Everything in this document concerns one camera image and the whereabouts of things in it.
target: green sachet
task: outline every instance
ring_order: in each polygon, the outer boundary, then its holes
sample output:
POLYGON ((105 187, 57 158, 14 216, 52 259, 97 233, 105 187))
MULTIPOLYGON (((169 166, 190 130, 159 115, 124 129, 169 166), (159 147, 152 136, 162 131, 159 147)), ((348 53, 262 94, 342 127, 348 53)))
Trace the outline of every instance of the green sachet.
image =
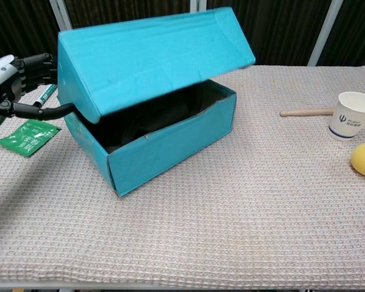
POLYGON ((28 120, 11 135, 0 139, 0 145, 23 156, 31 156, 61 128, 40 120, 28 120))

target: textured tablecloth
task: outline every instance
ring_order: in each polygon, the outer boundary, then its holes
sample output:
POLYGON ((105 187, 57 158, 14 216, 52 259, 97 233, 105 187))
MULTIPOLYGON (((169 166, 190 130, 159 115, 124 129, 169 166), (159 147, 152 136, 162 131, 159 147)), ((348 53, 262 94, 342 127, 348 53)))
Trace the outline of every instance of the textured tablecloth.
POLYGON ((338 142, 329 116, 279 117, 365 93, 365 67, 253 66, 215 81, 238 94, 232 133, 124 198, 62 120, 31 158, 0 146, 0 281, 365 288, 365 177, 349 163, 365 129, 338 142))

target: teal box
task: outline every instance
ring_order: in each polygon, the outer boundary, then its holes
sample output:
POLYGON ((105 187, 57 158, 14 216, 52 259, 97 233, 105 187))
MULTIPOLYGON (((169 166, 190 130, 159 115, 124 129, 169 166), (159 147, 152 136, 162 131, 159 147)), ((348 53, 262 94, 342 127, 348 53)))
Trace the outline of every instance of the teal box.
POLYGON ((254 62, 231 8, 67 30, 58 99, 122 196, 231 131, 237 95, 209 78, 254 62))

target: white paper cup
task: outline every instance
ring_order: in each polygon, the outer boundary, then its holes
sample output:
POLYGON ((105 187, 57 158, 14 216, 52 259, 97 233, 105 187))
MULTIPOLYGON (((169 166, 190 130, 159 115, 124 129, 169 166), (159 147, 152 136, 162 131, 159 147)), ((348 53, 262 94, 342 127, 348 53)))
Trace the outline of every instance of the white paper cup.
POLYGON ((328 132, 339 141, 350 141, 365 127, 365 94, 344 92, 338 97, 328 132))

